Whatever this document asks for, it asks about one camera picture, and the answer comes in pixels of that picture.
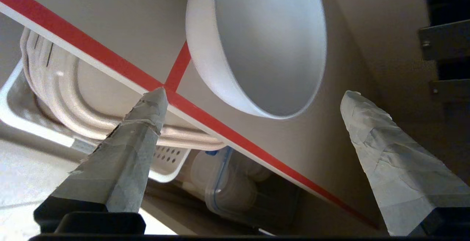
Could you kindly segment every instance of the red tape line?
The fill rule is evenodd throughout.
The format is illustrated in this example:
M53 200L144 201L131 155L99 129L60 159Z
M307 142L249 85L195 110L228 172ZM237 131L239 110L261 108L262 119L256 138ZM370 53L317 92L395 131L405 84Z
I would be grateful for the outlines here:
M216 131L218 134L222 135L233 143L238 144L240 147L244 148L248 152L254 154L260 159L263 159L263 161L282 171L282 173L286 174L287 176L290 176L291 178L297 180L306 187L314 190L319 195L330 200L332 203L341 207L346 212L357 217L364 223L369 224L374 228L378 228L377 224L368 219L366 216L354 210L330 192L326 191L322 187L310 181L305 176L301 175L294 169L279 161L278 159L270 155L268 152L264 151L262 148L243 137L241 134L235 132L233 129L230 129L227 125L215 119L207 112L203 111L201 108L195 106L193 103L189 102L184 97L176 93L176 89L178 88L178 85L181 82L181 78L183 77L183 74L191 58L186 42L183 45L183 48L181 49L180 54L178 55L175 61L174 67L171 69L166 83L163 85L161 82L146 74L141 69L131 64L131 62L114 53L113 51L100 44L93 38L89 37L77 27L68 23L66 20L62 19L60 16L53 13L37 1L0 1L15 10L16 12L24 15L28 19L32 20L38 25L59 36L63 40L74 45L78 49L87 53L91 57L99 60L104 65L107 65L109 68L115 70L116 72L128 78L129 80L132 80L136 84L139 84L141 87L144 87L148 91L152 91L158 87L165 87L167 91L168 102L171 105L175 106L188 116L196 119L198 122L201 122L203 125Z

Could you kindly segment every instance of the metal bracket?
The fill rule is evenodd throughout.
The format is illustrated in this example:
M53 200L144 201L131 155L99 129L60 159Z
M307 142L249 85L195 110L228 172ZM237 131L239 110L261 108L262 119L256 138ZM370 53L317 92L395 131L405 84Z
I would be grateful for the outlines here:
M470 20L418 30L424 60L470 56Z
M431 100L435 102L470 101L470 79L429 82Z

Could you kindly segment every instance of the red stripe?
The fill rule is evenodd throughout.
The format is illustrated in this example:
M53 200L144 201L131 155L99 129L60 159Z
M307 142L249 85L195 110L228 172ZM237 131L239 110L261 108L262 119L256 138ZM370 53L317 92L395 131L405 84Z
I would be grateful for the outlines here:
M171 68L170 74L166 78L165 89L176 91L180 85L181 79L183 78L186 68L191 61L191 55L189 54L188 42L184 42L181 48L180 54L176 57L175 63Z
M126 61L118 54L104 47L99 42L79 30L77 27L71 25L64 19L60 18L58 15L48 10L46 7L36 2L35 0L0 1L15 10L16 12L26 16L33 22L59 36L63 40L74 45L83 52L99 60L100 62L107 65L116 72L120 73L124 77L127 77L129 80L132 80L136 84L139 84L141 87L144 87L145 89L151 91L163 86L161 82L146 74L130 62ZM239 133L230 129L228 126L226 126L219 120L210 116L207 112L203 111L199 107L196 107L194 104L183 98L181 95L177 94L176 89L178 88L181 78L183 77L189 60L190 56L188 51L188 45L185 43L183 45L183 48L181 49L180 55L175 61L174 67L172 68L168 76L166 84L164 85L167 90L168 102L171 105L180 109L188 116L201 122L203 125L216 131L218 134L222 135L233 143L238 144L240 147L244 148L248 152L251 152L260 159L263 159L265 162L272 165L276 169L282 171L282 173L286 174L287 176L292 177L293 179L299 181L301 184L316 191L319 195L325 197L326 199L329 199L331 202L335 203L336 205L349 212L353 216L357 217L358 219L361 219L372 227L377 228L377 224L369 220L366 216L354 210L333 194L329 193L322 187L310 181L305 176L301 175L294 169L290 168L289 166L282 163L272 155L268 154L268 152L264 151L250 140L246 139Z
M154 79L131 62L120 57L93 38L86 35L77 27L59 17L35 0L0 0L16 12L28 17L33 22L51 31L60 38L66 40L91 57L106 64L119 74L136 82L145 89L156 89L163 84Z

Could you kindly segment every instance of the white plastic bowl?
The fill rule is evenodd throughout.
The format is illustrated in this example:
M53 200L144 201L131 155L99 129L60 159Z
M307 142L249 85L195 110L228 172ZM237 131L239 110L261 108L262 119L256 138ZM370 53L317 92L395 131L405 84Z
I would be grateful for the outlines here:
M295 117L322 81L321 0L188 0L186 36L207 86L249 114Z

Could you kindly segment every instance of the clear plastic container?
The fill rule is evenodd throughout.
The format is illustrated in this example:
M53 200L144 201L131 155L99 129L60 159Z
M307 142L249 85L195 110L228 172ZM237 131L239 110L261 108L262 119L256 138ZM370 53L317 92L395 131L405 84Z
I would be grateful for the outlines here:
M176 180L210 211L268 231L292 222L300 190L230 147L192 152Z

